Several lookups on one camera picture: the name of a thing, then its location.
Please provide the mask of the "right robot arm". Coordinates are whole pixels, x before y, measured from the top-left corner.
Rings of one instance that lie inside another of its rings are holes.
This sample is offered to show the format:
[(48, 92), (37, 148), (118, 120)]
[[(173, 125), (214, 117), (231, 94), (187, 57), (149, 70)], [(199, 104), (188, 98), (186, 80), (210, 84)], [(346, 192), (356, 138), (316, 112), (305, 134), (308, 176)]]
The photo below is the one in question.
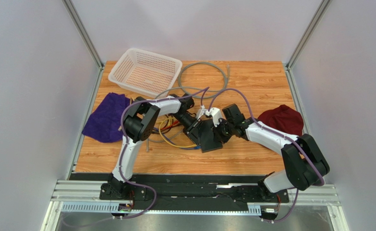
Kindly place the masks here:
[(236, 104), (222, 110), (213, 107), (205, 114), (212, 118), (218, 141), (227, 142), (236, 136), (258, 143), (282, 157), (284, 170), (270, 173), (257, 183), (257, 195), (262, 200), (274, 198), (281, 190), (304, 191), (312, 185), (324, 184), (330, 166), (311, 135), (287, 134), (253, 117), (245, 118)]

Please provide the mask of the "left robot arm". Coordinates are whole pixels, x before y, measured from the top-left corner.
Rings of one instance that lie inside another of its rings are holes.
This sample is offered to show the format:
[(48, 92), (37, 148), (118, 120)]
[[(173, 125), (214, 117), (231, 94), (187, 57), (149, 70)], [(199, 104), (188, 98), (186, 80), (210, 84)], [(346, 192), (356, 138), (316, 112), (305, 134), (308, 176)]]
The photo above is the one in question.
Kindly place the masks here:
[(189, 113), (194, 106), (191, 96), (171, 95), (167, 98), (147, 101), (138, 97), (121, 116), (123, 142), (118, 163), (100, 188), (101, 200), (126, 200), (137, 198), (153, 199), (157, 196), (204, 197), (203, 185), (191, 177), (172, 179), (166, 182), (163, 175), (136, 176), (133, 168), (139, 150), (149, 138), (159, 116), (172, 115), (183, 126), (183, 132), (194, 142), (200, 144), (203, 134), (203, 121)]

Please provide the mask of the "black network switch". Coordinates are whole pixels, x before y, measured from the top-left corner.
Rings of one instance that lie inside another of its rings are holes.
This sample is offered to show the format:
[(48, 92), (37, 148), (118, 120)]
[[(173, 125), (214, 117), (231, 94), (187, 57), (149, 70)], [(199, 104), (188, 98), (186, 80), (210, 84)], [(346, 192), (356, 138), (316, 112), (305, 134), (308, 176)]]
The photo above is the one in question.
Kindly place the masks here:
[(200, 144), (197, 144), (201, 147), (202, 153), (207, 153), (222, 149), (223, 145), (219, 142), (213, 141), (213, 122), (210, 119), (202, 120), (200, 129)]

